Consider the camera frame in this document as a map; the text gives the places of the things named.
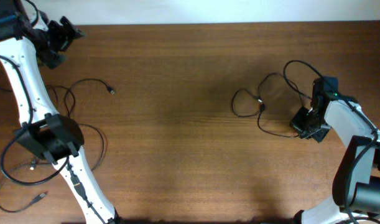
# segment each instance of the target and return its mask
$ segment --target white wall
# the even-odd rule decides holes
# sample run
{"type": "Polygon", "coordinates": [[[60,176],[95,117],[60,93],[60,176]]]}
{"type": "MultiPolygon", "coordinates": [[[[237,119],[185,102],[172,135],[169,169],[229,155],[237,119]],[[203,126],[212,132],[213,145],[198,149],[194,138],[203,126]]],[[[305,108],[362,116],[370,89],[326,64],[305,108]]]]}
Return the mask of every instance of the white wall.
{"type": "Polygon", "coordinates": [[[74,24],[380,20],[380,0],[33,0],[74,24]]]}

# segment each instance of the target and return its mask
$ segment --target wooden tabletop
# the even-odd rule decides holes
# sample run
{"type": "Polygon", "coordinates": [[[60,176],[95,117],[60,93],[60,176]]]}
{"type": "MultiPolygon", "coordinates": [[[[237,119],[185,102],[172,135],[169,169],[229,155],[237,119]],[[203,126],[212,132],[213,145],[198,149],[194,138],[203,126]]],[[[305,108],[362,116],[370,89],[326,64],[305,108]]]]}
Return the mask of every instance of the wooden tabletop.
{"type": "MultiPolygon", "coordinates": [[[[356,97],[380,129],[380,22],[81,28],[87,37],[73,43],[69,59],[40,71],[46,84],[101,78],[116,90],[112,96],[99,83],[79,84],[74,119],[105,132],[108,150],[94,175],[124,218],[263,221],[290,218],[327,198],[346,150],[334,131],[320,144],[280,138],[258,130],[255,117],[237,118],[230,109],[237,89],[255,92],[289,60],[337,77],[340,91],[356,97]]],[[[311,94],[316,75],[309,69],[293,65],[288,76],[311,94]]],[[[9,86],[1,68],[0,85],[9,86]]],[[[293,134],[288,124],[300,108],[297,95],[280,78],[268,81],[262,95],[262,127],[293,134]]],[[[248,112],[257,103],[240,95],[236,107],[248,112]]],[[[62,104],[59,110],[65,113],[62,104]]],[[[18,127],[14,97],[0,92],[0,153],[18,127]]],[[[92,165],[100,140],[90,129],[83,133],[92,165]]],[[[16,144],[6,165],[31,157],[16,144]]],[[[14,175],[38,180],[51,172],[39,167],[14,175]]],[[[48,196],[22,213],[0,211],[0,223],[84,221],[60,176],[36,187],[8,182],[0,200],[15,209],[44,190],[48,196]]]]}

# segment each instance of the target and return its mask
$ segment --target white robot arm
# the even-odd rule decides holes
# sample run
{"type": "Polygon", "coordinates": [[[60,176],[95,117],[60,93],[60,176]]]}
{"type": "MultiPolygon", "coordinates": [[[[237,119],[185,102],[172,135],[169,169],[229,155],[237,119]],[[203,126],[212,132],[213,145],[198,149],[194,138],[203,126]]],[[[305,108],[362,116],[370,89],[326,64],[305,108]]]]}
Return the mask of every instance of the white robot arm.
{"type": "MultiPolygon", "coordinates": [[[[20,5],[20,1],[0,1],[0,61],[16,96],[20,130],[23,130],[21,134],[20,130],[16,131],[17,142],[39,158],[48,160],[57,170],[65,166],[60,174],[78,200],[87,223],[120,223],[114,206],[102,193],[89,168],[78,125],[59,115],[47,94],[37,64],[40,55],[36,44],[45,41],[49,45],[60,45],[57,50],[66,50],[73,40],[70,32],[75,30],[78,36],[82,33],[66,18],[60,26],[55,21],[44,21],[40,12],[37,12],[36,24],[31,26],[20,5]],[[53,43],[54,33],[49,29],[60,29],[66,34],[67,42],[53,43]]],[[[41,57],[49,67],[62,61],[55,49],[39,48],[44,50],[41,57]]]]}
{"type": "Polygon", "coordinates": [[[316,79],[312,109],[301,108],[291,121],[301,138],[318,142],[333,128],[347,148],[333,182],[333,195],[310,210],[300,211],[294,218],[299,224],[347,223],[349,211],[359,221],[380,218],[380,178],[371,176],[373,167],[380,171],[380,131],[365,117],[354,98],[338,95],[337,89],[336,78],[316,79]]]}

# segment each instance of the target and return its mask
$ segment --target black clamp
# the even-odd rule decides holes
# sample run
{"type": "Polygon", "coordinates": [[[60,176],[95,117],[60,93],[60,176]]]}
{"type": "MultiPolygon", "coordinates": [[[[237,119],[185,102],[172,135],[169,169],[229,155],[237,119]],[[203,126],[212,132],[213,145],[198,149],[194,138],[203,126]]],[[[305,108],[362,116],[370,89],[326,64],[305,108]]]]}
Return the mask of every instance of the black clamp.
{"type": "MultiPolygon", "coordinates": [[[[41,18],[47,23],[49,19],[41,12],[41,18]]],[[[16,38],[21,40],[28,38],[35,46],[36,56],[48,68],[54,69],[65,61],[65,56],[59,52],[65,52],[75,39],[84,37],[85,34],[76,28],[65,16],[60,19],[62,25],[56,21],[50,21],[48,31],[34,29],[25,15],[20,12],[5,12],[0,15],[0,42],[16,38]]]]}
{"type": "Polygon", "coordinates": [[[42,121],[30,124],[17,142],[39,159],[56,164],[64,157],[78,156],[79,148],[85,140],[74,120],[59,114],[47,114],[42,121]]]}

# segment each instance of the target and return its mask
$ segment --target black bracket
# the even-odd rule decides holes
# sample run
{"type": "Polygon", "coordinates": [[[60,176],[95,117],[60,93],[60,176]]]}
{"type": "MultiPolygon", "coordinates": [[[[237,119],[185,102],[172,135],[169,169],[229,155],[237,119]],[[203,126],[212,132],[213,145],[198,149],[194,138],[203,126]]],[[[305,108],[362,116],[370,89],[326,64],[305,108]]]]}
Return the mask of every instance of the black bracket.
{"type": "Polygon", "coordinates": [[[30,124],[17,142],[39,159],[56,164],[57,160],[73,155],[85,143],[79,125],[72,119],[55,114],[30,124]]]}
{"type": "Polygon", "coordinates": [[[107,224],[124,224],[123,219],[118,215],[117,211],[115,210],[115,217],[110,218],[108,220],[107,224]]]}
{"type": "MultiPolygon", "coordinates": [[[[48,22],[47,16],[40,13],[42,19],[48,22]]],[[[35,46],[36,56],[48,68],[54,69],[65,61],[65,52],[73,40],[84,37],[85,34],[76,28],[65,16],[60,19],[62,25],[50,21],[48,31],[33,29],[28,18],[20,12],[8,12],[0,15],[0,42],[16,38],[28,38],[35,46]]]]}
{"type": "MultiPolygon", "coordinates": [[[[339,100],[340,97],[335,90],[338,89],[338,80],[333,77],[318,78],[313,82],[313,96],[311,107],[308,109],[301,107],[295,117],[290,122],[290,126],[295,129],[300,138],[313,138],[317,142],[322,142],[325,136],[331,130],[331,126],[324,120],[324,115],[329,102],[339,100]]],[[[349,96],[345,96],[346,100],[357,101],[349,96]]]]}

